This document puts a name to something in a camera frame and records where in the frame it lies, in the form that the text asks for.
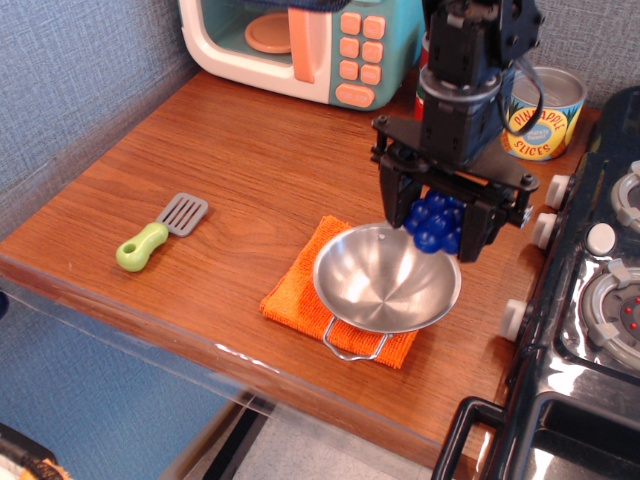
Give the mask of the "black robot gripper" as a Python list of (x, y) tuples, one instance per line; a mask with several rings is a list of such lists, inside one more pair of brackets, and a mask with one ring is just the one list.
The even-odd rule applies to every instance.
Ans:
[(423, 119), (381, 115), (372, 123), (387, 222), (400, 228), (425, 187), (459, 200), (466, 205), (461, 263), (476, 262), (505, 224), (521, 227), (531, 215), (539, 182), (500, 145), (515, 73), (509, 68), (477, 85), (457, 85), (426, 69)]

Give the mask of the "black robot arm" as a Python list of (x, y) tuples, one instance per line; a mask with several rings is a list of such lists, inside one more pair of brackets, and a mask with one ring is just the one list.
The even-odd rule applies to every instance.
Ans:
[(532, 1), (426, 1), (429, 60), (419, 84), (423, 116), (380, 116), (372, 159), (385, 218), (399, 228), (424, 187), (461, 202), (460, 227), (442, 221), (426, 243), (474, 262), (507, 223), (523, 226), (538, 179), (503, 150), (516, 73), (542, 86), (526, 60), (544, 17)]

